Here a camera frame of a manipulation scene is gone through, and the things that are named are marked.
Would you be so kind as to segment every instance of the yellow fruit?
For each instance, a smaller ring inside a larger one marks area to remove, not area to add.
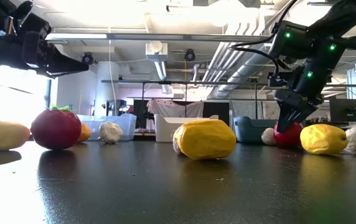
[[[30,137],[30,129],[19,123],[0,121],[0,151],[21,147]]]
[[[340,154],[347,147],[345,131],[327,124],[314,124],[301,131],[302,147],[314,154]]]
[[[191,159],[224,158],[236,145],[233,131],[218,119],[187,122],[174,134],[174,140]]]
[[[85,142],[90,137],[91,137],[91,129],[88,127],[88,125],[81,123],[81,134],[77,142]]]

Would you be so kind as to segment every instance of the clear plastic bin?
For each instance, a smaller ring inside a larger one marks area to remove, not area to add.
[[[81,122],[88,125],[91,129],[91,137],[89,140],[97,140],[99,138],[99,126],[106,121],[118,124],[123,130],[123,136],[120,141],[130,141],[134,139],[136,116],[132,114],[122,114],[121,116],[88,116],[77,115]]]

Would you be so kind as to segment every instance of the blue bin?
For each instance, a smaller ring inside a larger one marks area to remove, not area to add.
[[[99,126],[102,123],[110,121],[118,124],[123,130],[123,136],[120,141],[131,141],[134,139],[136,116],[132,114],[122,114],[121,116],[87,116],[77,115],[81,122],[88,125],[91,129],[91,137],[89,140],[97,140],[99,137]]]
[[[267,128],[273,128],[278,120],[250,119],[246,116],[234,118],[238,142],[263,143],[261,135]]]

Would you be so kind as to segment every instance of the window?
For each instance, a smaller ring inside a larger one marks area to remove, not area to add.
[[[35,71],[0,66],[0,120],[28,128],[47,106],[49,79]]]

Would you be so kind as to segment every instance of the yellow lemon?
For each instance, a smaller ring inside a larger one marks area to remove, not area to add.
[[[187,122],[174,133],[174,140],[191,159],[224,158],[236,145],[235,133],[218,119]]]
[[[302,147],[314,154],[340,154],[348,144],[345,131],[327,124],[304,128],[300,139]]]
[[[88,125],[81,123],[81,134],[77,142],[85,142],[90,137],[91,137],[91,129],[88,127]]]

